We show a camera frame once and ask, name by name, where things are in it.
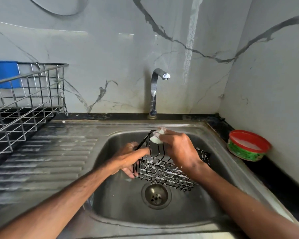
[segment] white sponge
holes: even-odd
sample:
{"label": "white sponge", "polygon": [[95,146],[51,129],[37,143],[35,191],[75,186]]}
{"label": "white sponge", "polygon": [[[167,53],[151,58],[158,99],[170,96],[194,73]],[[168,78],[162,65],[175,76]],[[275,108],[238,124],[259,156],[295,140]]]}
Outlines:
{"label": "white sponge", "polygon": [[160,134],[165,134],[165,129],[164,127],[161,127],[161,129],[158,131],[158,132],[153,132],[153,136],[150,138],[150,140],[153,142],[153,143],[163,143],[158,137]]}

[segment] faucet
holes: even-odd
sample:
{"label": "faucet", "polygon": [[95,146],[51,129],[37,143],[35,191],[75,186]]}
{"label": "faucet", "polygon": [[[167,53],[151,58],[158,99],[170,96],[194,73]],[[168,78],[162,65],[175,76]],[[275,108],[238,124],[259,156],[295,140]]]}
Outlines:
{"label": "faucet", "polygon": [[150,94],[151,94],[151,101],[150,101],[150,108],[149,108],[149,119],[155,119],[157,115],[156,111],[156,91],[157,91],[157,79],[158,76],[162,77],[163,80],[170,79],[171,75],[166,73],[162,69],[154,69],[152,74],[152,81],[150,86]]}

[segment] wire rack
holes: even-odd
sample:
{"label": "wire rack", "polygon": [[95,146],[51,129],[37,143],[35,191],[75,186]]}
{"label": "wire rack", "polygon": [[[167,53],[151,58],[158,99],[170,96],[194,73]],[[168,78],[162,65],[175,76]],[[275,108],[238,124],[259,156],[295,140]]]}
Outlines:
{"label": "wire rack", "polygon": [[18,142],[65,112],[64,68],[68,64],[18,63],[19,75],[0,80],[0,158]]}
{"label": "wire rack", "polygon": [[[156,130],[151,130],[136,148],[149,147],[150,150],[149,156],[142,157],[134,164],[134,170],[138,173],[137,177],[158,184],[169,185],[183,191],[190,191],[197,184],[184,175],[173,163],[172,159],[165,154],[163,144],[154,144],[150,141],[153,132],[156,132]],[[196,150],[201,160],[210,165],[208,159],[210,153],[200,148],[196,148]]]}

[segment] blue container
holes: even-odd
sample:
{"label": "blue container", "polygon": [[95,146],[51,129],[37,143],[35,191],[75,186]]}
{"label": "blue container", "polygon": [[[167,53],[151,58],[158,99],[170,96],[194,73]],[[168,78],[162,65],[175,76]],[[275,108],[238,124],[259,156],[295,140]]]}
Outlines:
{"label": "blue container", "polygon": [[[18,64],[16,61],[0,61],[0,80],[18,76]],[[4,82],[0,84],[0,88],[11,89],[21,87],[20,79]]]}

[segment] black granite ledge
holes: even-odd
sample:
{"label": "black granite ledge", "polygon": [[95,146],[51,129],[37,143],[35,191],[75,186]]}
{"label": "black granite ledge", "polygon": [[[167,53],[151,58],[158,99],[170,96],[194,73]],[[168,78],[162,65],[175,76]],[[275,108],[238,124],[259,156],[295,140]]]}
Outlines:
{"label": "black granite ledge", "polygon": [[[148,120],[147,113],[58,113],[56,120]],[[219,114],[158,114],[157,120],[206,120],[225,141],[234,130]],[[248,168],[299,221],[299,185],[267,157],[258,162],[243,160]]]}

